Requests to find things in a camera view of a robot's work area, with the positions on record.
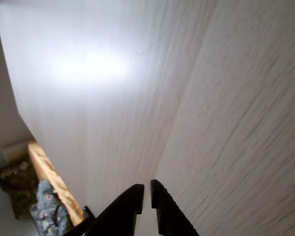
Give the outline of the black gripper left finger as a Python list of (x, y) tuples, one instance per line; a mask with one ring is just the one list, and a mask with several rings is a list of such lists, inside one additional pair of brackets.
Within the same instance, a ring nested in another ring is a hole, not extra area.
[(133, 236), (142, 214), (145, 186), (134, 184), (120, 194), (91, 224), (87, 236)]

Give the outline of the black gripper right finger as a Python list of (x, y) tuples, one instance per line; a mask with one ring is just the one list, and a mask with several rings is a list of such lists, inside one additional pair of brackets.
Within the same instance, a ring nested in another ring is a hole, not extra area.
[(197, 236), (167, 189), (156, 179), (150, 181), (151, 207), (156, 210), (158, 233), (162, 236)]

